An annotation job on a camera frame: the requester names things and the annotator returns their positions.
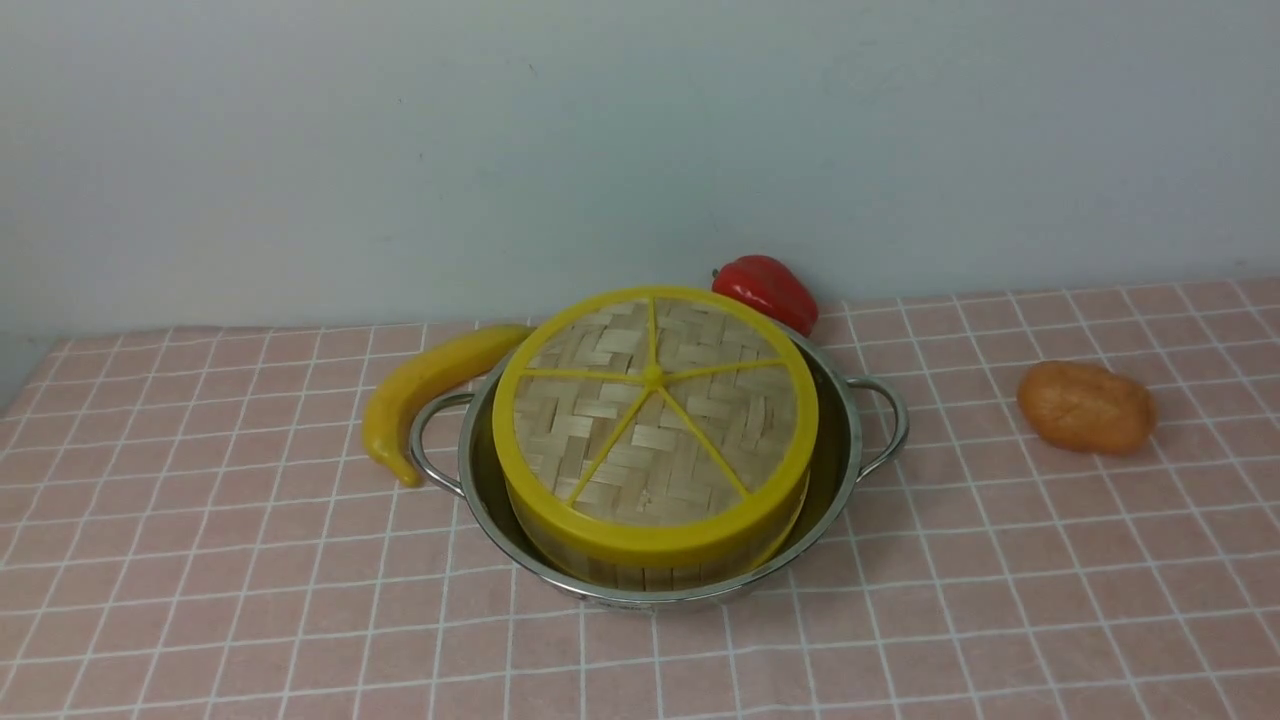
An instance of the bamboo steamer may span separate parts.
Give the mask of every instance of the bamboo steamer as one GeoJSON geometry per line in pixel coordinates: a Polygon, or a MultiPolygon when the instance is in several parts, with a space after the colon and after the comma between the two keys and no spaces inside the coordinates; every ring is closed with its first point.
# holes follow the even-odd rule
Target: bamboo steamer
{"type": "Polygon", "coordinates": [[[817,433],[814,380],[786,333],[690,288],[611,292],[552,318],[493,405],[521,528],[566,574],[620,589],[767,562],[804,503],[817,433]]]}

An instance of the yellow spoke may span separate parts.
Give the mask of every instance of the yellow spoke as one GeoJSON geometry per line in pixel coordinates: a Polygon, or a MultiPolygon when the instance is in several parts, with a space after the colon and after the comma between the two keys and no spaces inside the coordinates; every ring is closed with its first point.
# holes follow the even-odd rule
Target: yellow spoke
{"type": "Polygon", "coordinates": [[[737,488],[739,495],[741,495],[742,497],[751,495],[751,491],[746,489],[746,486],[744,486],[742,480],[739,479],[737,473],[735,473],[733,469],[728,466],[728,462],[724,460],[724,456],[719,454],[719,450],[716,450],[716,446],[712,445],[710,438],[708,438],[703,433],[703,429],[699,428],[696,423],[694,423],[694,419],[689,416],[689,413],[685,413],[685,409],[680,406],[680,402],[676,401],[675,396],[667,392],[667,388],[664,387],[659,387],[658,392],[662,393],[662,398],[667,401],[667,405],[671,406],[671,409],[676,413],[676,415],[680,415],[680,419],[685,421],[685,425],[689,427],[689,432],[694,433],[694,437],[698,438],[698,442],[703,443],[703,450],[705,450],[707,454],[712,456],[712,460],[717,465],[719,465],[721,471],[723,471],[724,475],[730,479],[730,482],[733,483],[733,487],[737,488]]]}
{"type": "Polygon", "coordinates": [[[781,357],[773,357],[771,360],[748,360],[746,363],[730,363],[728,365],[712,365],[710,368],[694,368],[692,370],[682,370],[680,373],[672,373],[667,375],[667,382],[675,383],[680,380],[687,380],[690,378],[700,378],[703,375],[714,375],[716,373],[732,373],[733,370],[754,370],[755,368],[772,368],[773,365],[782,365],[781,357]]]}
{"type": "Polygon", "coordinates": [[[644,384],[640,375],[622,373],[600,373],[598,370],[575,370],[572,368],[525,368],[516,373],[531,378],[570,378],[576,380],[604,380],[609,383],[644,384]]]}
{"type": "Polygon", "coordinates": [[[649,296],[649,365],[658,364],[658,299],[649,296]]]}
{"type": "Polygon", "coordinates": [[[650,395],[653,395],[653,389],[645,388],[644,392],[640,393],[640,397],[637,397],[636,401],[631,404],[631,407],[627,407],[627,411],[622,415],[622,419],[618,420],[618,424],[613,428],[613,432],[609,433],[609,437],[604,441],[604,448],[600,450],[600,455],[598,455],[595,460],[591,461],[591,465],[588,466],[586,471],[582,473],[582,477],[579,478],[577,484],[573,486],[573,492],[568,493],[568,500],[564,501],[564,505],[568,505],[570,507],[573,506],[573,503],[577,501],[577,496],[582,495],[582,489],[585,489],[586,483],[590,482],[591,475],[594,475],[595,470],[600,468],[600,464],[604,462],[604,459],[609,456],[609,451],[613,450],[613,446],[618,443],[618,438],[621,438],[622,433],[626,432],[627,425],[630,425],[631,420],[636,416],[637,413],[640,413],[640,407],[644,406],[644,401],[649,400],[650,395]]]}

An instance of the potato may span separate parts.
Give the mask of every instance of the potato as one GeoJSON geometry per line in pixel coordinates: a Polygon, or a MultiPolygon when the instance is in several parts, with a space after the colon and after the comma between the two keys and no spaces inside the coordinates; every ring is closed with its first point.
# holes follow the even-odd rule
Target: potato
{"type": "Polygon", "coordinates": [[[1142,383],[1106,368],[1048,360],[1027,370],[1018,407],[1039,437],[1062,450],[1129,455],[1156,429],[1156,401],[1142,383]]]}

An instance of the stainless steel pot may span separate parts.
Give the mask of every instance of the stainless steel pot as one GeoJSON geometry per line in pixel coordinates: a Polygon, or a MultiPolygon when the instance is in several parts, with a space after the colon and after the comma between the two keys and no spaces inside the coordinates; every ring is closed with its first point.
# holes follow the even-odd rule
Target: stainless steel pot
{"type": "Polygon", "coordinates": [[[516,520],[507,497],[507,479],[493,446],[493,397],[507,360],[489,373],[476,392],[442,396],[417,414],[410,430],[412,461],[425,478],[465,500],[480,528],[512,560],[572,597],[607,607],[645,611],[723,602],[748,592],[817,542],[849,502],[854,486],[897,454],[910,428],[906,404],[893,388],[876,378],[842,377],[813,343],[790,331],[788,334],[809,363],[818,388],[818,442],[809,465],[809,491],[795,528],[778,555],[744,575],[682,591],[636,592],[586,583],[550,566],[516,520]],[[863,432],[851,388],[883,395],[893,410],[895,428],[888,446],[861,466],[863,432]],[[468,405],[468,409],[458,439],[458,478],[454,479],[428,460],[422,429],[442,410],[461,405],[468,405]]]}

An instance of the yellow plastic rim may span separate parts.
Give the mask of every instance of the yellow plastic rim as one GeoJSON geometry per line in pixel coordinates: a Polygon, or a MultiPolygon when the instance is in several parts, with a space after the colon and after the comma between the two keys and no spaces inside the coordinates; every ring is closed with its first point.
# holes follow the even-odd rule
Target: yellow plastic rim
{"type": "MultiPolygon", "coordinates": [[[[791,512],[791,519],[787,521],[786,532],[785,533],[780,533],[777,538],[774,538],[773,541],[771,541],[769,544],[768,544],[768,547],[765,547],[760,553],[758,553],[755,557],[753,557],[750,562],[748,562],[746,565],[742,566],[741,571],[748,573],[748,571],[755,570],[760,565],[764,565],[765,562],[768,562],[769,560],[772,560],[773,556],[777,555],[777,552],[780,550],[782,550],[782,544],[785,542],[787,542],[787,538],[791,536],[791,528],[796,524],[796,520],[800,519],[800,512],[804,510],[804,497],[805,497],[805,495],[808,495],[808,486],[805,487],[804,492],[800,493],[800,502],[796,503],[795,511],[791,512]]],[[[529,538],[529,542],[531,542],[534,544],[534,547],[538,550],[538,552],[541,552],[544,556],[547,556],[547,557],[556,557],[556,553],[549,552],[545,547],[538,544],[538,539],[536,538],[529,538]]],[[[571,578],[576,578],[579,580],[582,580],[585,583],[594,582],[593,578],[589,578],[589,577],[586,577],[586,575],[584,575],[584,574],[573,570],[572,568],[559,568],[559,571],[564,573],[566,575],[568,575],[571,578]]]]}
{"type": "MultiPolygon", "coordinates": [[[[550,536],[564,544],[582,552],[595,560],[614,562],[620,565],[640,566],[668,566],[691,565],[723,557],[728,552],[745,543],[756,539],[762,532],[795,512],[796,502],[804,497],[809,459],[818,437],[818,391],[813,383],[813,375],[804,360],[800,350],[773,322],[750,307],[716,295],[709,291],[684,288],[684,287],[639,287],[621,290],[591,297],[564,310],[552,318],[516,350],[502,379],[493,405],[493,434],[498,460],[503,473],[507,475],[508,487],[540,521],[540,527],[550,536]],[[773,475],[754,493],[745,493],[742,501],[726,512],[705,520],[699,520],[687,525],[653,528],[617,525],[590,518],[572,509],[572,502],[581,487],[590,480],[590,473],[598,465],[598,459],[591,460],[591,466],[584,471],[584,479],[579,488],[567,501],[556,497],[552,491],[529,469],[524,459],[520,443],[516,438],[516,389],[521,378],[536,375],[581,377],[608,379],[611,382],[646,386],[641,398],[631,407],[627,415],[618,421],[618,428],[630,424],[635,410],[652,393],[660,393],[663,400],[675,410],[686,424],[686,428],[708,446],[703,432],[691,421],[685,410],[671,397],[671,393],[662,387],[662,383],[650,373],[644,375],[622,375],[612,373],[598,373],[591,370],[539,370],[530,369],[529,364],[543,350],[545,343],[561,331],[568,328],[582,315],[620,302],[635,302],[648,300],[649,311],[649,361],[654,363],[657,352],[657,320],[654,318],[654,302],[657,300],[684,300],[716,307],[731,315],[753,331],[764,337],[778,354],[776,360],[755,363],[735,363],[703,368],[689,373],[672,373],[668,379],[690,377],[691,373],[704,374],[713,372],[737,370],[746,366],[782,365],[791,377],[791,383],[796,398],[796,425],[786,454],[774,469],[773,475]]],[[[616,430],[614,436],[621,436],[622,430],[616,430]]],[[[609,446],[617,437],[609,438],[609,446]]],[[[608,455],[611,447],[600,452],[600,457],[608,455]]],[[[712,457],[718,459],[721,469],[727,465],[719,452],[712,448],[712,457]]],[[[728,469],[727,477],[731,482],[741,487],[736,474],[728,469]]]]}

